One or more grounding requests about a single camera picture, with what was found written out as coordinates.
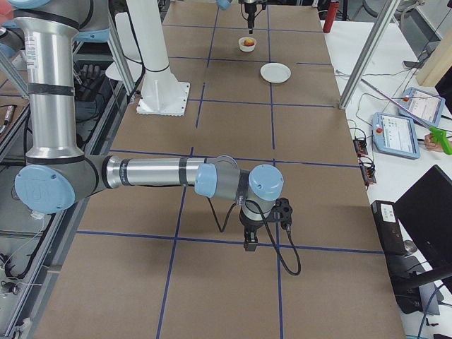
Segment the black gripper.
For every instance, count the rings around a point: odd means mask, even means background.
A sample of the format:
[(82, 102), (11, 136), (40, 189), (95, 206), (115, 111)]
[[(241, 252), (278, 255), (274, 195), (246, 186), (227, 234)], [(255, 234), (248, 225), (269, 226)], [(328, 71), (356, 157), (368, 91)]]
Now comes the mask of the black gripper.
[(257, 0), (243, 0), (244, 10), (247, 14), (247, 25), (249, 34), (252, 34), (254, 31), (254, 21), (255, 21), (255, 13), (257, 12)]
[(252, 220), (241, 211), (239, 220), (244, 227), (244, 250), (255, 251), (258, 246), (257, 231), (260, 227), (264, 226), (266, 219), (261, 218), (260, 220)]

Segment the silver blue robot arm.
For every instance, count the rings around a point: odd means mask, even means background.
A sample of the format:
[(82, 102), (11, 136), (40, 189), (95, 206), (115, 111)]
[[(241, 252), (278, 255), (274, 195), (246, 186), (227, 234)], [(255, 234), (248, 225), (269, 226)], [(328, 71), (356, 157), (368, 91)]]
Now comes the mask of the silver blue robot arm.
[[(255, 26), (255, 19), (257, 16), (257, 1), (239, 1), (239, 4), (241, 5), (241, 13), (243, 19), (247, 23), (247, 27), (249, 30), (249, 33), (252, 34), (254, 31)], [(232, 1), (230, 0), (215, 0), (215, 4), (217, 7), (221, 10), (227, 10), (230, 5), (232, 4)]]
[(228, 156), (120, 159), (86, 155), (78, 147), (73, 42), (111, 39), (106, 1), (2, 1), (1, 18), (24, 34), (32, 148), (15, 190), (30, 209), (58, 213), (120, 186), (191, 186), (198, 195), (241, 208), (247, 251), (256, 248), (260, 227), (282, 222), (283, 176), (272, 165), (246, 171)]

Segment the person hand holding stick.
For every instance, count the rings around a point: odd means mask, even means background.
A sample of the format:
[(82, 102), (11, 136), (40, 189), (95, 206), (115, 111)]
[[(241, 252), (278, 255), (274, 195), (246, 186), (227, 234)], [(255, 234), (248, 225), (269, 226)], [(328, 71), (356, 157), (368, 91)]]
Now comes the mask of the person hand holding stick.
[(444, 151), (440, 143), (433, 142), (431, 134), (424, 136), (424, 146), (427, 150), (430, 151), (436, 151), (439, 153), (442, 153)]

